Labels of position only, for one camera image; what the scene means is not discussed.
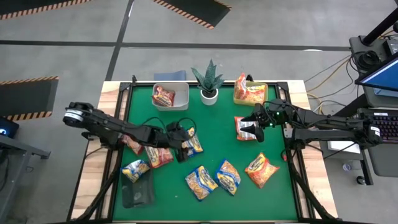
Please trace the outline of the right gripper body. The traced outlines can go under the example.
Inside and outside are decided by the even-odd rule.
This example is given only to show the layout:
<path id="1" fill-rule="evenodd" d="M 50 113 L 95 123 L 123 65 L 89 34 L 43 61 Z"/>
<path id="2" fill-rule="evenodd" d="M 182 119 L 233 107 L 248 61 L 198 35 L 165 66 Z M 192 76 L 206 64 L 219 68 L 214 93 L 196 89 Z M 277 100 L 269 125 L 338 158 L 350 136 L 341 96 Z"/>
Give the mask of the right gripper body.
<path id="1" fill-rule="evenodd" d="M 269 103 L 268 106 L 256 103 L 253 113 L 262 128 L 291 123 L 288 107 L 284 104 Z"/>

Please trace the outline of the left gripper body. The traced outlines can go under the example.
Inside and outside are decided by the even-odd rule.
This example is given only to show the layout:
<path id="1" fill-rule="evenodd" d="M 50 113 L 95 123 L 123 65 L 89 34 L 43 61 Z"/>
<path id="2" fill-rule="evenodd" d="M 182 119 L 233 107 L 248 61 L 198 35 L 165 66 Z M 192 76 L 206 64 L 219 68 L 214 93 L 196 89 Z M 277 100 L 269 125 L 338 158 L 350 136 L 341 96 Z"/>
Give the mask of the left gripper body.
<path id="1" fill-rule="evenodd" d="M 185 132 L 163 133 L 161 134 L 161 147 L 181 149 L 182 143 L 190 138 L 190 135 Z"/>

